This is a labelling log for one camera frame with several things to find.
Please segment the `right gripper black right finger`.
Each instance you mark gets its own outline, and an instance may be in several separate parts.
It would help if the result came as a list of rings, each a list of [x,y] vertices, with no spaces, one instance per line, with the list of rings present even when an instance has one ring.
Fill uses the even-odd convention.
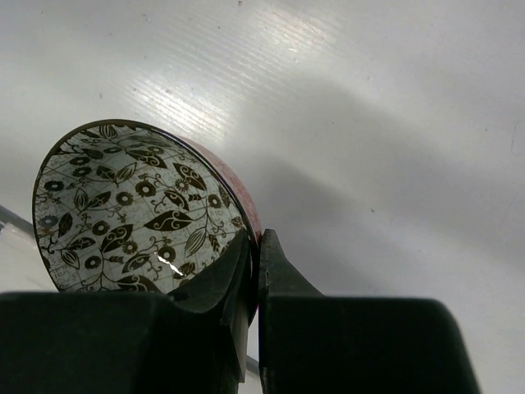
[[[266,393],[477,393],[451,312],[418,298],[327,296],[261,240],[259,372]]]

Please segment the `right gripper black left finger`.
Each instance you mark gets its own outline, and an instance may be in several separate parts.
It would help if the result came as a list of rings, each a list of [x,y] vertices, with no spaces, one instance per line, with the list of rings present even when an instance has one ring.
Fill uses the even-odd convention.
[[[176,290],[1,297],[4,393],[235,393],[245,378],[250,251],[240,231]]]

